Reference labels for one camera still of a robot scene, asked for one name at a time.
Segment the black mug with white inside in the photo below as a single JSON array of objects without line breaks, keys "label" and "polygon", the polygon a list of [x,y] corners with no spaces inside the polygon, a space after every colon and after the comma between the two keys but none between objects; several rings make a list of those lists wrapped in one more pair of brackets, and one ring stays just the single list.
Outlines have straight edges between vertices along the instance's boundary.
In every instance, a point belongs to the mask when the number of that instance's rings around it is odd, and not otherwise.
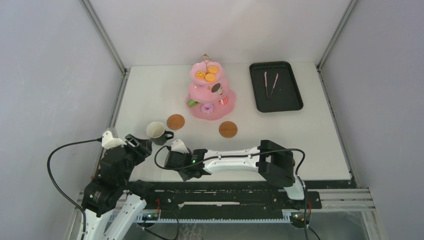
[{"label": "black mug with white inside", "polygon": [[146,134],[152,142],[158,146],[163,146],[168,140],[174,138],[175,134],[172,131],[166,130],[162,122],[154,121],[146,127]]}]

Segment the pink frosted sprinkle donut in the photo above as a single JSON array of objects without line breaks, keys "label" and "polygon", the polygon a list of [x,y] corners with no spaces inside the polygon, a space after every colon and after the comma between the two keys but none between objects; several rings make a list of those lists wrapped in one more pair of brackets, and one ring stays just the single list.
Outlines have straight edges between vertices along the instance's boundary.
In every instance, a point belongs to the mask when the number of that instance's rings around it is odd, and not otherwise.
[{"label": "pink frosted sprinkle donut", "polygon": [[200,107],[201,112],[204,115],[209,115],[211,113],[214,112],[215,107],[213,103],[204,103],[201,107]]}]

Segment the green striped cake slice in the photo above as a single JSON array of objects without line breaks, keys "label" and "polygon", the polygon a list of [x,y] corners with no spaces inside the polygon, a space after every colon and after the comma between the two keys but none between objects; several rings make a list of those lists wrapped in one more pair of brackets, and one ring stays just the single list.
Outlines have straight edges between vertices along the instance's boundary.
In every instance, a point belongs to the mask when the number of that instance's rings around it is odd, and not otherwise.
[{"label": "green striped cake slice", "polygon": [[197,104],[199,104],[199,102],[198,102],[198,101],[193,100],[192,98],[190,98],[190,99],[187,101],[187,106],[188,106],[188,107],[193,107],[193,106],[195,106],[195,105],[197,105]]}]

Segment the pink three-tier cake stand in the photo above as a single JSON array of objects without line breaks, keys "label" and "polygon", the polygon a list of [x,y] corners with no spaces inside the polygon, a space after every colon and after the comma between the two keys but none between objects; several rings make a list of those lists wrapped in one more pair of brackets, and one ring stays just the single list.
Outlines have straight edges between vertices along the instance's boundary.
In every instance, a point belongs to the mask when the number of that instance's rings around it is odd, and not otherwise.
[{"label": "pink three-tier cake stand", "polygon": [[[207,82],[205,79],[197,79],[195,77],[195,73],[198,71],[204,71],[208,74],[207,67],[211,65],[219,67],[219,72],[215,74],[215,82]],[[215,121],[232,112],[235,107],[236,93],[231,89],[226,72],[220,63],[213,61],[212,58],[205,53],[200,57],[200,62],[192,66],[189,76],[191,78],[191,83],[188,85],[188,95],[185,101],[186,106],[194,117],[202,120]],[[212,86],[217,83],[222,84],[223,93],[221,95],[211,92]],[[219,100],[225,96],[228,98],[228,103],[225,105],[219,104]],[[189,107],[187,105],[189,99],[193,99],[199,102],[199,104]],[[214,104],[214,112],[211,114],[203,114],[201,112],[201,106],[203,104]]]}]

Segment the chocolate round cookie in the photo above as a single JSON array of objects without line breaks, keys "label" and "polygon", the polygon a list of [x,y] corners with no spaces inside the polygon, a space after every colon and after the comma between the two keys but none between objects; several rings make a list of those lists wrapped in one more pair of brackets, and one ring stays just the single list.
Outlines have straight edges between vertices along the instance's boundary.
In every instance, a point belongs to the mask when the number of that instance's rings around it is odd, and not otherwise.
[{"label": "chocolate round cookie", "polygon": [[212,88],[210,89],[210,91],[211,91],[213,94],[216,94],[216,95],[222,95],[222,94],[223,94],[224,89],[223,89],[223,86],[222,86],[222,84],[221,84],[221,83],[216,83],[215,85],[213,85],[213,86],[212,86]]}]

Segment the yellow round biscuit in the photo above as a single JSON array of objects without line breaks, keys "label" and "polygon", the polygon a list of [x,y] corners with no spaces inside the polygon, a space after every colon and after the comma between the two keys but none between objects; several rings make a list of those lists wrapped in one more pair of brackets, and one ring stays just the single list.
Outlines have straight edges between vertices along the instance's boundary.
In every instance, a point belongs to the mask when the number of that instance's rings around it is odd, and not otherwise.
[{"label": "yellow round biscuit", "polygon": [[195,73],[195,77],[197,78],[197,79],[204,79],[205,78],[205,76],[206,76],[206,72],[204,72],[204,71],[197,71],[196,73]]},{"label": "yellow round biscuit", "polygon": [[208,67],[207,67],[207,72],[209,73],[209,74],[216,74],[216,73],[218,73],[220,71],[220,68],[218,67],[218,66],[216,66],[216,65],[209,65]]}]

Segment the black serving tray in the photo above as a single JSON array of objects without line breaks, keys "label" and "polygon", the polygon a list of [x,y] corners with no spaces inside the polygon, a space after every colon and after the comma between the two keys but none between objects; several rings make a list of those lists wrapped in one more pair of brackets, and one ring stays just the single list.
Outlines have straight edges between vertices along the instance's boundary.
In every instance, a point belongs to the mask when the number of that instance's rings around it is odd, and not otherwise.
[{"label": "black serving tray", "polygon": [[[278,81],[270,100],[266,98],[264,72],[267,72],[268,93],[271,93],[275,76]],[[304,107],[301,93],[289,62],[273,61],[252,63],[250,79],[256,108],[261,113],[300,111]]]}]

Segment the pink-tipped metal tongs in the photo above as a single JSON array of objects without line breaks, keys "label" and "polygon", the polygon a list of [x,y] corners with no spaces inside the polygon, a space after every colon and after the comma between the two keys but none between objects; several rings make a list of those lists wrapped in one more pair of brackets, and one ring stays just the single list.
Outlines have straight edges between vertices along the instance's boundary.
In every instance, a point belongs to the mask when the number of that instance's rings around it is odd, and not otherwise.
[{"label": "pink-tipped metal tongs", "polygon": [[277,73],[275,75],[275,79],[274,79],[274,82],[272,84],[272,89],[271,89],[270,93],[268,93],[268,72],[267,71],[264,72],[263,77],[264,77],[264,87],[265,87],[266,100],[269,101],[271,99],[273,92],[274,92],[274,89],[277,85],[277,82],[278,82],[278,79],[279,79],[279,74]]}]

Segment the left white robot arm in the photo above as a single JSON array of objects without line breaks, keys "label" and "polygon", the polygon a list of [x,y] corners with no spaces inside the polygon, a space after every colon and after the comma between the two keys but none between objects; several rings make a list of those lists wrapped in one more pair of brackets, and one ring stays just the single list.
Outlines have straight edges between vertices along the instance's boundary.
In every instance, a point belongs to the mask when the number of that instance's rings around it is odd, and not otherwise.
[{"label": "left white robot arm", "polygon": [[110,130],[99,139],[105,149],[97,175],[85,187],[81,208],[81,240],[121,240],[142,210],[153,207],[157,196],[151,183],[130,181],[134,168],[152,154],[152,140]]}]

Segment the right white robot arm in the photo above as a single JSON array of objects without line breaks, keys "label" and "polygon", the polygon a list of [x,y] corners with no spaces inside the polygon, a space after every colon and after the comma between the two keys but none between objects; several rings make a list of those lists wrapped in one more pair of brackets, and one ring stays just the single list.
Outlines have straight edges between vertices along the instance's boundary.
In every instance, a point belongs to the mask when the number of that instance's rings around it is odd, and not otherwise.
[{"label": "right white robot arm", "polygon": [[309,201],[306,184],[299,176],[299,168],[306,158],[301,149],[261,140],[259,146],[242,150],[190,150],[180,139],[165,149],[168,153],[164,164],[155,159],[155,165],[178,172],[183,181],[221,172],[247,171],[258,173],[270,185],[284,189],[295,208],[302,208]]}]

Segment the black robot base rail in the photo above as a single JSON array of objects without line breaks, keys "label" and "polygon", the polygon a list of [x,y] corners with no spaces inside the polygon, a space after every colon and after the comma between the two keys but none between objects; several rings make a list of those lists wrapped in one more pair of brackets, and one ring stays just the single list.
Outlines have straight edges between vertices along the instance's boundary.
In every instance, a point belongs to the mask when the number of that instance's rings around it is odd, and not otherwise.
[{"label": "black robot base rail", "polygon": [[305,200],[291,200],[282,187],[265,181],[152,182],[147,209],[174,212],[181,220],[273,220],[283,211],[311,214],[322,209],[317,191]]}]

